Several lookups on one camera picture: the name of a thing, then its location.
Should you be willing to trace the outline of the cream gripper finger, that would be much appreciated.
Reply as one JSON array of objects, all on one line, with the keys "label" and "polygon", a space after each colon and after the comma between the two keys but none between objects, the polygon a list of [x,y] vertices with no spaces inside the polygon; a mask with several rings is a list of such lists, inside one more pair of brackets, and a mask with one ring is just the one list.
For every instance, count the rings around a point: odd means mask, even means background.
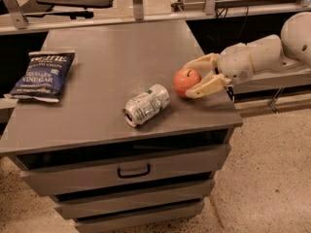
[{"label": "cream gripper finger", "polygon": [[217,68],[218,57],[217,53],[211,52],[186,63],[184,67],[195,71],[214,71]]},{"label": "cream gripper finger", "polygon": [[198,84],[186,91],[186,96],[191,99],[200,98],[217,93],[227,87],[231,79],[223,74],[208,74]]}]

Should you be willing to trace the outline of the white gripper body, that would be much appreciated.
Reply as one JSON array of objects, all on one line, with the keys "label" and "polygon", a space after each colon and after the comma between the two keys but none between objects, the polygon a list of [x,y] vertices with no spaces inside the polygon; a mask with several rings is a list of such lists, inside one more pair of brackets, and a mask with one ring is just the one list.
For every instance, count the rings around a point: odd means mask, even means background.
[{"label": "white gripper body", "polygon": [[246,44],[225,48],[217,59],[218,71],[234,84],[249,81],[254,76],[250,52]]}]

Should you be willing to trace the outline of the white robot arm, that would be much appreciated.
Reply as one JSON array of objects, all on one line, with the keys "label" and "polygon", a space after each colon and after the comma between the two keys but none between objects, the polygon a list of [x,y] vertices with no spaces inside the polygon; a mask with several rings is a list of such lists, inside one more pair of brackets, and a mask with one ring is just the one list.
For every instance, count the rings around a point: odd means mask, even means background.
[{"label": "white robot arm", "polygon": [[275,34],[251,43],[238,43],[221,53],[208,53],[188,62],[183,70],[206,71],[206,76],[186,90],[186,97],[200,98],[224,88],[250,81],[262,73],[290,70],[288,60],[295,59],[311,66],[311,13],[301,12]]}]

